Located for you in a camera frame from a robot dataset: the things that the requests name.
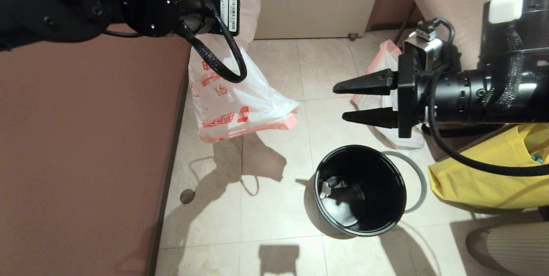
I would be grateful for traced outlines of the white plastic bag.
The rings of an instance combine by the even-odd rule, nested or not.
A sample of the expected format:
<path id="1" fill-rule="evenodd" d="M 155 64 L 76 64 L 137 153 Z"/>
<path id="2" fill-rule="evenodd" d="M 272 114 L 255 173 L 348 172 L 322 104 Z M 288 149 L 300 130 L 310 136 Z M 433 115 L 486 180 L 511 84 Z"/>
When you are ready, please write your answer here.
<path id="1" fill-rule="evenodd" d="M 373 74 L 377 71 L 390 69 L 398 70 L 398 57 L 401 55 L 400 49 L 391 41 L 386 40 L 379 45 L 379 52 L 367 67 L 365 74 Z M 351 98 L 356 110 L 367 110 L 392 107 L 398 109 L 398 92 L 392 90 L 389 96 L 382 95 L 355 95 Z M 419 127 L 412 129 L 410 138 L 398 137 L 398 129 L 388 129 L 383 127 L 369 127 L 369 129 L 378 137 L 382 144 L 388 148 L 411 151 L 424 147 L 425 139 Z"/>

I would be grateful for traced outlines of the black trash bin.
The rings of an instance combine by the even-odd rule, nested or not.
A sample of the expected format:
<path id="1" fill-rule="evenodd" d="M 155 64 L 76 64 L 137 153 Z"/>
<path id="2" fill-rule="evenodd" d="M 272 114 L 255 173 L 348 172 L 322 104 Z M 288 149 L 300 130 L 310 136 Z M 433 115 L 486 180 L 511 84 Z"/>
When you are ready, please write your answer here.
<path id="1" fill-rule="evenodd" d="M 390 231 L 404 214 L 403 177 L 382 152 L 347 145 L 328 153 L 314 173 L 314 200 L 335 230 L 357 237 Z"/>

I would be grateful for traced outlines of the red printed plastic bag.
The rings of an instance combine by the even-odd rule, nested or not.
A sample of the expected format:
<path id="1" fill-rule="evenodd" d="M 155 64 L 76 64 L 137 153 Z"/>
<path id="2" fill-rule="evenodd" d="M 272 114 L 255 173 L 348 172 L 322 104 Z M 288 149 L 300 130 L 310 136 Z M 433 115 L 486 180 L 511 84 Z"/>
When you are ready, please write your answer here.
<path id="1" fill-rule="evenodd" d="M 239 0 L 239 34 L 235 41 L 247 67 L 247 77 L 232 84 L 216 74 L 190 51 L 190 90 L 200 139 L 208 143 L 255 131 L 290 130 L 297 121 L 298 102 L 272 88 L 262 71 L 247 54 L 257 30 L 261 0 Z"/>

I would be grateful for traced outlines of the yellow bag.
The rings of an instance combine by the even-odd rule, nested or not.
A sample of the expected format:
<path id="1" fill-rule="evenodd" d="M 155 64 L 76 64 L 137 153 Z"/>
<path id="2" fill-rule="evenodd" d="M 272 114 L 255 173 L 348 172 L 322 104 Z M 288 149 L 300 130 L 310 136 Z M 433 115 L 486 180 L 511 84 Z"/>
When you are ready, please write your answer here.
<path id="1" fill-rule="evenodd" d="M 479 162 L 506 167 L 549 164 L 549 124 L 510 128 L 463 151 Z M 437 197 L 478 208 L 520 209 L 549 205 L 549 168 L 541 176 L 498 176 L 448 158 L 428 169 Z"/>

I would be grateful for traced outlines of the dark metal table leg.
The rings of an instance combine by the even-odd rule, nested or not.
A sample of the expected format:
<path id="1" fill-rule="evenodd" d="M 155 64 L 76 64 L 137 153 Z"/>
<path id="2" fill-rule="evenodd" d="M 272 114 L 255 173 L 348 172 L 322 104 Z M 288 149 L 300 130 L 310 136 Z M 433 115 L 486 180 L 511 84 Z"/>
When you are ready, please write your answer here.
<path id="1" fill-rule="evenodd" d="M 413 3 L 412 6 L 410 7 L 410 10 L 408 10 L 406 19 L 400 25 L 400 28 L 399 28 L 399 30 L 398 30 L 398 32 L 397 32 L 397 34 L 396 34 L 396 36 L 393 40 L 393 43 L 395 43 L 396 45 L 400 41 L 400 38 L 402 37 L 402 34 L 404 33 L 404 30 L 406 29 L 407 25 L 409 24 L 410 20 L 412 19 L 415 8 L 416 8 L 416 4 Z"/>

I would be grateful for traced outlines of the grey ribbed round object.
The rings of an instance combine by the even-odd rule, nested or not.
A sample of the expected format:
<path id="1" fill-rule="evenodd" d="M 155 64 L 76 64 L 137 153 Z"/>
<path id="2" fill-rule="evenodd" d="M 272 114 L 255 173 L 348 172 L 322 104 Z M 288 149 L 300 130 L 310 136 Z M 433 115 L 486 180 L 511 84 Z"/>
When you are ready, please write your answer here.
<path id="1" fill-rule="evenodd" d="M 481 265 L 517 276 L 549 276 L 549 222 L 508 224 L 470 232 L 468 253 Z"/>

